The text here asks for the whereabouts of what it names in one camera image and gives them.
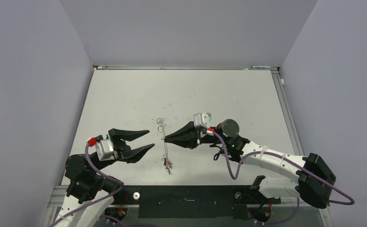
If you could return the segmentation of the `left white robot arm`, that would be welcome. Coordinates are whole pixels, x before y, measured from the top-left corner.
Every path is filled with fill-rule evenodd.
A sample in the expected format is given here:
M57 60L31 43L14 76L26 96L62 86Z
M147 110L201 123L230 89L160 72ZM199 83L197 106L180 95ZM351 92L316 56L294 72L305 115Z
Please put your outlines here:
M148 133L149 130L113 128L106 136L89 138L85 142L84 154L69 156L65 163L65 177L70 183L59 214L51 226L92 227L111 203L122 201L124 183L101 170L115 162L138 162L155 145L132 149L127 142Z

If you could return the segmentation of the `metal crescent keyring plate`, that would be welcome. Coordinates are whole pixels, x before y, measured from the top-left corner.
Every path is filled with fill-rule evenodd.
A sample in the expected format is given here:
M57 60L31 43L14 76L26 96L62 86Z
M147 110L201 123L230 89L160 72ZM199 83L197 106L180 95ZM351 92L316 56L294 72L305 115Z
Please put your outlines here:
M162 134L161 140L163 141L163 146L164 146L164 154L163 154L163 157L162 157L163 165L164 165L164 167L165 167L168 175L172 175L171 170L172 170L173 163L169 159L168 146L167 146L167 143L164 141L165 140L165 137L166 137L166 131L165 131L166 123L165 123L165 119L164 118L158 118L156 120L156 123L158 125L158 127L157 127L158 132Z

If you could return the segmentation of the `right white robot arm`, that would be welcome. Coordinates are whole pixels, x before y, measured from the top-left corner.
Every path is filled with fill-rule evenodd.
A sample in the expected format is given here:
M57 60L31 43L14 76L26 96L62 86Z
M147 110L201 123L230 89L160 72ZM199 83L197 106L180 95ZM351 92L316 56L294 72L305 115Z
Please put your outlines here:
M230 162L238 163L237 170L243 165L253 165L282 175L283 179L261 176L257 185L251 187L250 196L255 202L265 199L292 197L301 198L308 205L325 209L330 203L330 196L336 177L324 160L314 153L309 156L285 154L261 146L239 135L239 125L233 119L227 119L216 127L190 121L178 131L165 136L165 142L183 148L194 149L200 144L222 147L214 159L225 156L228 171L236 180L238 173L233 173Z

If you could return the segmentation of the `green tagged key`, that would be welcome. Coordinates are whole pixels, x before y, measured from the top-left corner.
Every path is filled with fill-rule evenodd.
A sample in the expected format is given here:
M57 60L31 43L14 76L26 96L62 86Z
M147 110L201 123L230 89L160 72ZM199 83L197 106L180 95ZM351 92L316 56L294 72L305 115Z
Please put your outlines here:
M210 122L212 120L212 114L211 113L207 113L208 115L208 121Z

